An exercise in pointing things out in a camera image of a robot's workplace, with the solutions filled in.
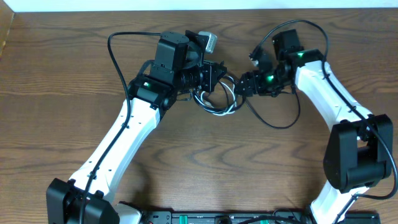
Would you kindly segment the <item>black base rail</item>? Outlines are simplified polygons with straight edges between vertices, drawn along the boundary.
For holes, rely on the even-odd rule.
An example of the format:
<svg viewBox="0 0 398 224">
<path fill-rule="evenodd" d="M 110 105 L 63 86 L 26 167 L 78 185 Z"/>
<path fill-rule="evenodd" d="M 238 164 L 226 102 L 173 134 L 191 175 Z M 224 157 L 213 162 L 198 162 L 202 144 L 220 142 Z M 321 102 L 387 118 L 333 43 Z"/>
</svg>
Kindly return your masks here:
<svg viewBox="0 0 398 224">
<path fill-rule="evenodd" d="M 267 213 L 144 212 L 139 224 L 312 223 L 306 212 L 282 209 Z"/>
</svg>

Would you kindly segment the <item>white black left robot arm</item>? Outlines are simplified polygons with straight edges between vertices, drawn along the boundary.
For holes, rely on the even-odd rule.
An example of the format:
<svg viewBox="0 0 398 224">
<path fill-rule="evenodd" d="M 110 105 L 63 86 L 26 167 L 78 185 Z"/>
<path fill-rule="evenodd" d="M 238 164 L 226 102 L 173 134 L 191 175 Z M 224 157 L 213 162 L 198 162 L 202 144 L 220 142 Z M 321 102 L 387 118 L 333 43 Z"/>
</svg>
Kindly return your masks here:
<svg viewBox="0 0 398 224">
<path fill-rule="evenodd" d="M 46 191 L 49 223 L 139 223 L 141 212 L 114 204 L 118 185 L 137 150 L 164 114 L 187 90 L 212 92 L 226 74 L 205 60 L 214 51 L 211 32 L 163 32 L 155 57 L 124 82 L 120 113 L 90 158 L 68 181 L 54 179 Z"/>
</svg>

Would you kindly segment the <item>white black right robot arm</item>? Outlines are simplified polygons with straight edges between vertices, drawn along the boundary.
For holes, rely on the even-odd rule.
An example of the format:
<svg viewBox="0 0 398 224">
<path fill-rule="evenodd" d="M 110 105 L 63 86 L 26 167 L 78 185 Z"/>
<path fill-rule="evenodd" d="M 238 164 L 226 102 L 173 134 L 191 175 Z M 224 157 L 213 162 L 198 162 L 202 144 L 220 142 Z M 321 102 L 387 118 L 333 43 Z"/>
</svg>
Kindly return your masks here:
<svg viewBox="0 0 398 224">
<path fill-rule="evenodd" d="M 305 222 L 339 223 L 354 201 L 382 179 L 396 173 L 392 161 L 393 125 L 358 103 L 331 71 L 318 49 L 306 50 L 296 30 L 273 36 L 279 64 L 256 47 L 257 70 L 242 74 L 235 93 L 277 97 L 286 86 L 302 91 L 323 117 L 330 137 L 323 158 L 326 183 L 310 204 Z"/>
</svg>

